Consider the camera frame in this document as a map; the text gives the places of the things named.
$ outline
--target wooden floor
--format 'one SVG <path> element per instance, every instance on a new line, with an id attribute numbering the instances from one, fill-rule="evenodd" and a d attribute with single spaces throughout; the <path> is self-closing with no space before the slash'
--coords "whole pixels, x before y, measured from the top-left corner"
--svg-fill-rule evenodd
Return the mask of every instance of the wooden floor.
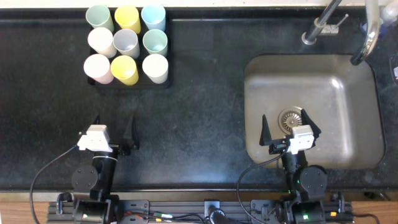
<path id="1" fill-rule="evenodd" d="M 40 223 L 47 220 L 48 202 L 35 202 L 35 211 Z M 398 202 L 353 202 L 354 212 L 372 213 L 382 224 L 398 224 Z M 1 202 L 0 224 L 34 224 L 29 202 Z M 373 218 L 356 218 L 355 223 L 374 224 Z"/>

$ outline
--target stainless steel sink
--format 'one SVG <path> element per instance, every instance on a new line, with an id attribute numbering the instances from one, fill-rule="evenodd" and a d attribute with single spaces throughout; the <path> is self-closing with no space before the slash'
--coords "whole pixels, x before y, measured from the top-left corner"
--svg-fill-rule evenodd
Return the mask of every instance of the stainless steel sink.
<path id="1" fill-rule="evenodd" d="M 306 151 L 309 164 L 330 169 L 367 169 L 384 155 L 376 86 L 370 66 L 349 55 L 265 55 L 245 69 L 246 150 L 257 162 L 275 156 L 259 145 L 261 117 L 273 139 L 300 125 L 304 108 L 322 133 Z"/>

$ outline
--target plastic cup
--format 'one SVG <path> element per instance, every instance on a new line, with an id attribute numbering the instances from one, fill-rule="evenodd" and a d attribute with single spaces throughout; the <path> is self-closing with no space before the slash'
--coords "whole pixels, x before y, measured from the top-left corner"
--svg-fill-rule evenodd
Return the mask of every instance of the plastic cup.
<path id="1" fill-rule="evenodd" d="M 89 56 L 83 66 L 85 73 L 102 84 L 108 84 L 113 80 L 109 59 L 101 54 Z"/>
<path id="2" fill-rule="evenodd" d="M 113 37 L 113 45 L 123 55 L 132 58 L 139 56 L 138 36 L 131 29 L 117 31 Z"/>
<path id="3" fill-rule="evenodd" d="M 116 55 L 117 51 L 113 45 L 113 34 L 105 27 L 93 29 L 90 34 L 88 34 L 87 41 L 90 47 L 99 54 L 105 55 L 107 58 L 111 58 Z"/>
<path id="4" fill-rule="evenodd" d="M 125 85 L 134 85 L 138 82 L 137 65 L 134 59 L 129 56 L 118 56 L 111 64 L 113 76 Z"/>
<path id="5" fill-rule="evenodd" d="M 146 6 L 141 11 L 141 17 L 148 29 L 166 30 L 166 10 L 163 6 Z"/>
<path id="6" fill-rule="evenodd" d="M 114 12 L 114 19 L 122 29 L 131 29 L 136 34 L 141 32 L 139 13 L 134 6 L 122 6 Z"/>
<path id="7" fill-rule="evenodd" d="M 169 63 L 165 57 L 159 54 L 146 57 L 142 63 L 142 69 L 144 73 L 157 84 L 165 82 L 169 75 Z"/>
<path id="8" fill-rule="evenodd" d="M 150 54 L 167 56 L 167 36 L 163 31 L 156 29 L 146 32 L 142 42 Z"/>
<path id="9" fill-rule="evenodd" d="M 94 28 L 105 27 L 113 32 L 114 27 L 111 12 L 106 6 L 91 6 L 87 9 L 86 20 Z"/>

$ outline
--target black countertop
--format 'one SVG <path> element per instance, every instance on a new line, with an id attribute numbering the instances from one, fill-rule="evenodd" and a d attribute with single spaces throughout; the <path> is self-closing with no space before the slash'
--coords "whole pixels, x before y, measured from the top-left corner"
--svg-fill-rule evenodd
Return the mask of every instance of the black countertop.
<path id="1" fill-rule="evenodd" d="M 253 165 L 245 149 L 244 68 L 262 54 L 353 54 L 363 44 L 364 9 L 340 9 L 347 21 L 313 46 L 301 35 L 319 9 L 169 9 L 173 80 L 166 90 L 97 90 L 83 62 L 90 26 L 84 10 L 3 11 L 0 19 L 0 189 L 27 190 L 35 173 L 76 144 L 99 113 L 111 138 L 137 119 L 141 148 L 120 157 L 116 191 L 232 189 Z M 396 28 L 376 45 L 375 72 L 386 153 L 372 170 L 328 170 L 328 188 L 398 188 L 398 87 L 390 58 Z M 92 153 L 74 151 L 45 170 L 39 190 L 68 190 Z M 256 169 L 243 188 L 286 189 L 281 170 Z"/>

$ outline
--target sink drain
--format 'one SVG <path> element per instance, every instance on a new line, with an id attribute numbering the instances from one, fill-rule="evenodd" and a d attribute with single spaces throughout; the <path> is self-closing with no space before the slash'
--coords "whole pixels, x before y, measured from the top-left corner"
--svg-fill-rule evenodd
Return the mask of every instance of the sink drain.
<path id="1" fill-rule="evenodd" d="M 279 127 L 286 134 L 292 133 L 292 128 L 303 125 L 301 120 L 301 108 L 291 106 L 280 112 Z"/>

